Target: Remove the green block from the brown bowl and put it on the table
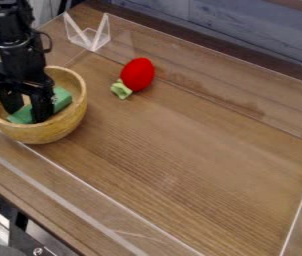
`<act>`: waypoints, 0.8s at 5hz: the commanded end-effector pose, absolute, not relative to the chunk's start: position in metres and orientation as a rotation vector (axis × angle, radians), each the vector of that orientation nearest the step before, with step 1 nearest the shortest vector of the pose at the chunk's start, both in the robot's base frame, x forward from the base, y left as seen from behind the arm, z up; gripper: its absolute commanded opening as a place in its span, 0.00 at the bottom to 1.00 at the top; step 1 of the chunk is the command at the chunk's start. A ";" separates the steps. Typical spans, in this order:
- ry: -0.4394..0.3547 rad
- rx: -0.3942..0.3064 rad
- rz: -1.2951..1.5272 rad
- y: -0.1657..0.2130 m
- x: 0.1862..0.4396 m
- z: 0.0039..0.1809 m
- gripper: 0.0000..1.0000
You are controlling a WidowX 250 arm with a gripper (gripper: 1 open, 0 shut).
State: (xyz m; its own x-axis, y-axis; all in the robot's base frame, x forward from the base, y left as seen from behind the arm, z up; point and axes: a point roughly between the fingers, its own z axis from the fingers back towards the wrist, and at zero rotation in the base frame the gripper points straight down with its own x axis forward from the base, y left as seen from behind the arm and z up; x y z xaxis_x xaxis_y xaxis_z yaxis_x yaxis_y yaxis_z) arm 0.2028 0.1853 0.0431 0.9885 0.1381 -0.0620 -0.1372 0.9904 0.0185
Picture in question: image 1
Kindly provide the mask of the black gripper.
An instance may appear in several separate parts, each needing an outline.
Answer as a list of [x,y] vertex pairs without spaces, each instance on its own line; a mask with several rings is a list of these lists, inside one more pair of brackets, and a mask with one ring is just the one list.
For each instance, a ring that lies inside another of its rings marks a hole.
[[46,73],[44,32],[0,32],[0,103],[12,114],[24,106],[22,94],[31,95],[32,118],[44,122],[54,114],[55,82]]

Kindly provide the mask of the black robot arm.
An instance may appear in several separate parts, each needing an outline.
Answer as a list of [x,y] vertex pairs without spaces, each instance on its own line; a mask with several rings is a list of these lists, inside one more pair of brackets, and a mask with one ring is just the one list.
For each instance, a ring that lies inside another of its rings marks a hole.
[[14,114],[24,106],[23,96],[31,100],[35,123],[54,114],[52,78],[46,73],[43,32],[32,27],[34,9],[28,0],[0,0],[0,103]]

